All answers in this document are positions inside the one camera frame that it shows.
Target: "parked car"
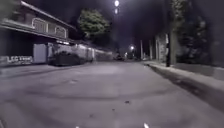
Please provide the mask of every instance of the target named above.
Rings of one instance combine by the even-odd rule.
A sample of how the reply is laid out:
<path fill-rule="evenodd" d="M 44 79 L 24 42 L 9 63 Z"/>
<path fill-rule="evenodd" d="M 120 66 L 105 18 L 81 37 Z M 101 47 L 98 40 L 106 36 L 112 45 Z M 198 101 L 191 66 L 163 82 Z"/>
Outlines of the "parked car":
<path fill-rule="evenodd" d="M 117 61 L 124 61 L 124 58 L 121 55 L 118 55 L 115 60 Z"/>

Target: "building facade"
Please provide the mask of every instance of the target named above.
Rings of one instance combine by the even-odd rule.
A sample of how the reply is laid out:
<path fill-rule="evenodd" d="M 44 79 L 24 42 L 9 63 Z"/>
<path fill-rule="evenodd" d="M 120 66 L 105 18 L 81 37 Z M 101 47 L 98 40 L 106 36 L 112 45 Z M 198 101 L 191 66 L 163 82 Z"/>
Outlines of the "building facade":
<path fill-rule="evenodd" d="M 1 65 L 47 63 L 60 51 L 75 52 L 85 59 L 111 54 L 70 38 L 69 30 L 76 34 L 75 27 L 24 1 L 14 6 L 12 14 L 0 24 Z"/>

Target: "night sky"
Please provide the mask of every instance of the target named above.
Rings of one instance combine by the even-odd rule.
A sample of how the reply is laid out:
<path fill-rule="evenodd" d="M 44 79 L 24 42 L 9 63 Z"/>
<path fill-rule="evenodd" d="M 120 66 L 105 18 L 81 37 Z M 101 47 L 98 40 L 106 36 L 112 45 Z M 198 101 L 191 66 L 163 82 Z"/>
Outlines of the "night sky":
<path fill-rule="evenodd" d="M 114 14 L 114 0 L 25 1 L 74 26 L 82 9 L 98 9 L 112 22 L 116 41 L 122 51 L 134 44 L 134 38 L 151 39 L 163 24 L 163 0 L 120 0 L 118 15 Z"/>

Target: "sign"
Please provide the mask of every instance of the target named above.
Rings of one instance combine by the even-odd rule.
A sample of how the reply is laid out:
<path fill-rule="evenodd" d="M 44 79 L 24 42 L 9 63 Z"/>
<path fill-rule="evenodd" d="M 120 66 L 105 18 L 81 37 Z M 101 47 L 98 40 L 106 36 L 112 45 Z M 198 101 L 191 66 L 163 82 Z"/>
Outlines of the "sign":
<path fill-rule="evenodd" d="M 32 64 L 32 56 L 0 56 L 0 66 Z"/>

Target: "road marking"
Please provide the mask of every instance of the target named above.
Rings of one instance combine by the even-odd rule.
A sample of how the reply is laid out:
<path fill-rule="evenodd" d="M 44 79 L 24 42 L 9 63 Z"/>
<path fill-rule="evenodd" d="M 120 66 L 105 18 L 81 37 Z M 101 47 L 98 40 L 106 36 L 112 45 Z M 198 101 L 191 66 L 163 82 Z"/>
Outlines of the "road marking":
<path fill-rule="evenodd" d="M 144 123 L 144 128 L 149 128 L 149 125 Z"/>

